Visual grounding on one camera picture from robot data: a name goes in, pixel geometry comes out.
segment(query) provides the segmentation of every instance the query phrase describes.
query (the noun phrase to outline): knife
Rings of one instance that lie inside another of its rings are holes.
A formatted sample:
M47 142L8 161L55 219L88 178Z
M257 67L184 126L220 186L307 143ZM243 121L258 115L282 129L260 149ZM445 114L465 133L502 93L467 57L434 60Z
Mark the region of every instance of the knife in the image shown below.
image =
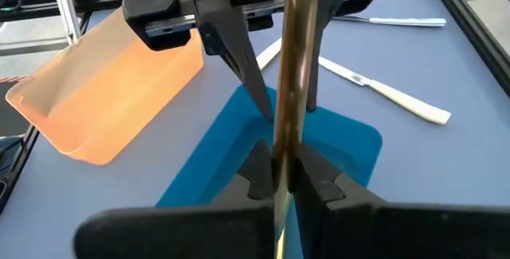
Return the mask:
M319 57L319 65L362 87L366 85L373 88L375 91L379 92L388 99L393 100L395 103L401 105L415 115L420 116L424 120L428 120L436 124L446 124L451 116L450 112L424 103L386 84L376 80L371 80L367 77L361 76L358 73L354 73L351 70L342 67L341 65L324 59L323 57Z
M281 38L272 43L257 56L257 63L260 70L263 70L269 62L277 56L281 48Z
M334 20L352 21L352 22L365 22L371 24L383 24L394 26L418 26L418 27L442 27L446 25L444 18L362 18L358 16L339 16L333 17Z

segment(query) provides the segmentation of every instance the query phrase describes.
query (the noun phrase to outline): knife blade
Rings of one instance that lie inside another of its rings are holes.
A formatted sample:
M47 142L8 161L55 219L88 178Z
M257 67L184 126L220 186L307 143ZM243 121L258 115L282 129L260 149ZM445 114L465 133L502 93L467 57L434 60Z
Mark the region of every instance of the knife blade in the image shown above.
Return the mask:
M383 24L393 26L417 26L417 27L443 27L446 25L444 18L363 18L358 16L338 16L334 20L364 22L371 24Z
M361 76L358 73L352 72L350 69L347 69L341 65L338 65L328 59L323 57L319 57L319 65L325 67L326 69L332 71L333 73L342 76L355 84L359 84L360 86L364 86L365 84L370 83L370 79Z
M280 52L281 38L272 43L262 53L257 56L257 63L260 70L263 70L265 66L273 60L274 57Z

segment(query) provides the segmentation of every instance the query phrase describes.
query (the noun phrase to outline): blue plastic container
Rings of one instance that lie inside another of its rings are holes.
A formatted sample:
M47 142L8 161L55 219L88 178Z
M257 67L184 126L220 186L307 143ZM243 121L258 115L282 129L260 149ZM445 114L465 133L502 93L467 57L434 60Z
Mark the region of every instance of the blue plastic container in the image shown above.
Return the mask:
M269 96L274 108L276 92L271 88ZM273 143L273 125L261 117L244 88L239 87L157 206L209 203L260 139ZM383 144L373 127L323 108L306 115L303 141L363 186L368 184ZM301 258L293 204L286 234L286 258Z

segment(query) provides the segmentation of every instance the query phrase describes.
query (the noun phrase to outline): blue table surface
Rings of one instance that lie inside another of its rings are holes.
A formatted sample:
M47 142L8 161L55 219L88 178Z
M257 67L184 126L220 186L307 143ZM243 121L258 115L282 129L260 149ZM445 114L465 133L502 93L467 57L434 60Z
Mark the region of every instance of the blue table surface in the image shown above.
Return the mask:
M319 105L382 134L370 190L392 202L510 205L510 99L441 0L375 0L362 15L447 20L442 29L332 22L321 55L452 112L445 126L430 124L320 69ZM281 35L281 19L250 34L256 53ZM264 71L273 88L277 67ZM71 258L74 230L90 215L156 204L238 85L219 57L205 57L204 69L105 167L60 155L39 137L0 216L0 258Z

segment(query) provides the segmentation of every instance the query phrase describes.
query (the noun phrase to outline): translucent orange bin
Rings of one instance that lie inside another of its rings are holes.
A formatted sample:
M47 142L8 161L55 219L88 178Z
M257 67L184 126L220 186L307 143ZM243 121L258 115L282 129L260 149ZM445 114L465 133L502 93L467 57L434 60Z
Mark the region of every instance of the translucent orange bin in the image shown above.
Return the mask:
M203 66L186 46L151 51L117 10L6 95L62 154L109 163Z

